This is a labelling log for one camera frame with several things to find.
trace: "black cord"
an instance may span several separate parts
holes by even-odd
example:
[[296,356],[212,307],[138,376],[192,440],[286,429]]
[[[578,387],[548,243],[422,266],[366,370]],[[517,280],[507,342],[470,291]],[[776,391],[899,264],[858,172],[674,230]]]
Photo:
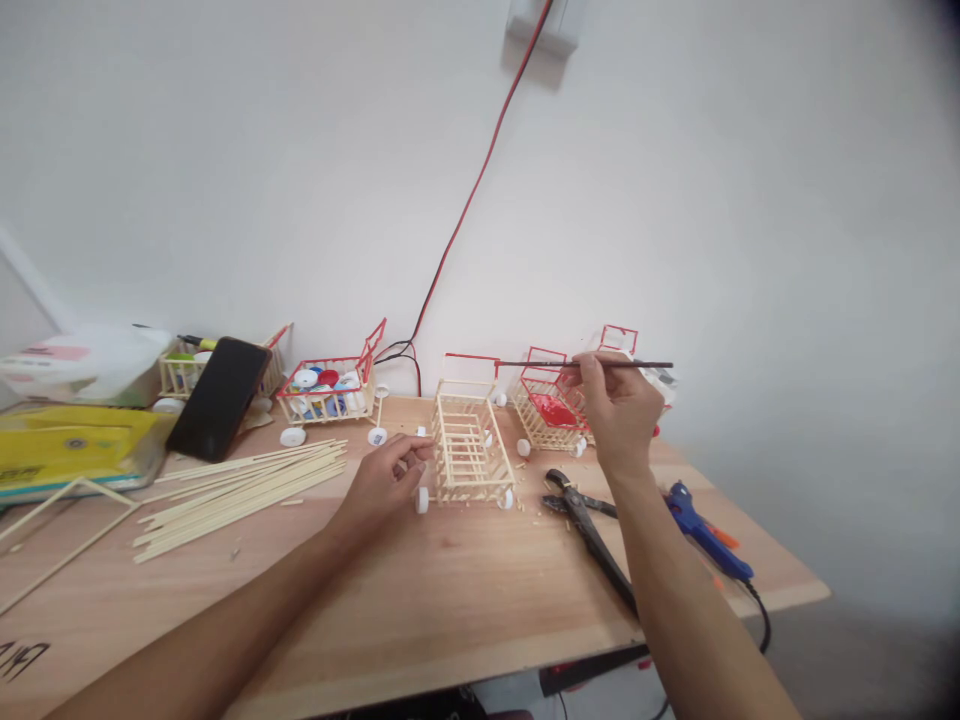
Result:
[[421,387],[421,383],[420,383],[420,363],[417,362],[417,359],[413,357],[413,355],[404,355],[402,352],[396,353],[394,355],[388,355],[387,357],[381,360],[377,360],[374,363],[374,365],[379,365],[380,363],[384,363],[387,360],[393,360],[394,358],[398,358],[398,357],[405,357],[407,360],[413,360],[413,364],[417,368],[417,397],[423,397],[423,387]]
[[[770,647],[770,638],[773,635],[773,629],[770,627],[770,616],[767,614],[767,608],[763,605],[763,600],[760,599],[760,593],[757,592],[757,589],[753,586],[753,583],[749,580],[743,581],[743,586],[747,589],[753,599],[757,601],[757,605],[760,606],[760,614],[763,616],[763,639],[760,641],[760,654],[766,655],[767,648]],[[667,698],[663,701],[663,705],[660,707],[660,712],[654,715],[650,720],[660,720],[666,712],[667,708],[670,707],[670,699]]]
[[747,589],[753,599],[757,601],[757,605],[760,606],[760,614],[763,615],[763,639],[760,641],[760,654],[766,655],[767,648],[770,647],[770,636],[773,634],[772,629],[770,628],[770,616],[767,615],[767,609],[763,606],[763,600],[760,599],[760,593],[757,592],[757,589],[753,586],[749,580],[743,582],[743,586]]
[[667,714],[667,710],[669,709],[670,709],[670,701],[664,699],[663,705],[660,706],[660,712],[658,712],[656,715],[650,718],[650,720],[660,720],[660,718],[662,718],[664,715]]

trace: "wire cutter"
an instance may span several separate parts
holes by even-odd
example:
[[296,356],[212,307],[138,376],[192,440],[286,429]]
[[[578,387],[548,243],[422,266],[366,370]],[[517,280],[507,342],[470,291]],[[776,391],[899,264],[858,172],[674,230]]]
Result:
[[617,591],[620,599],[630,608],[630,612],[636,615],[637,605],[633,599],[633,587],[620,570],[620,566],[617,565],[617,561],[613,559],[610,551],[607,550],[607,546],[603,540],[600,539],[600,534],[597,532],[593,520],[591,520],[587,514],[587,508],[590,508],[602,512],[604,515],[616,518],[617,508],[603,500],[581,495],[580,492],[573,487],[573,484],[567,476],[559,470],[549,470],[547,472],[547,480],[550,480],[560,488],[563,492],[563,497],[544,495],[542,498],[543,504],[551,510],[565,512],[570,516],[574,527],[577,528],[577,532],[580,533],[584,543],[587,545],[587,551],[593,556],[593,559],[597,561],[603,574],[607,576],[607,580],[613,585],[613,589]]

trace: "black phone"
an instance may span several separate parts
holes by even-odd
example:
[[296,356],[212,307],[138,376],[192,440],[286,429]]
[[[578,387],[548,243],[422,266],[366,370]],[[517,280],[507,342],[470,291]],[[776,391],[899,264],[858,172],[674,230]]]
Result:
[[223,460],[260,388],[270,355],[259,345],[220,338],[167,438],[167,450],[208,462]]

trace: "yellow package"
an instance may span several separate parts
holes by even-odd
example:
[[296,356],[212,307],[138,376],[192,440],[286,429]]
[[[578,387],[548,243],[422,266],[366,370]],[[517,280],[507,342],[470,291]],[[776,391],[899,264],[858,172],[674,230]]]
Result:
[[63,405],[0,416],[0,505],[39,502],[78,477],[117,491],[153,482],[176,417]]

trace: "hand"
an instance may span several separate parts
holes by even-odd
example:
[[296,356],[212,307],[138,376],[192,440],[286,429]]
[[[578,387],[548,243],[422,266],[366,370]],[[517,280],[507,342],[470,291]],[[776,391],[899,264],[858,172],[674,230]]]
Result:
[[650,440],[663,411],[663,395],[637,368],[606,368],[620,353],[575,355],[579,368],[564,368],[571,385],[583,385],[587,421],[597,439],[600,467],[610,481],[632,478],[650,462]]
[[368,454],[357,469],[343,504],[328,527],[364,538],[409,501],[424,462],[433,458],[433,440],[400,433]]

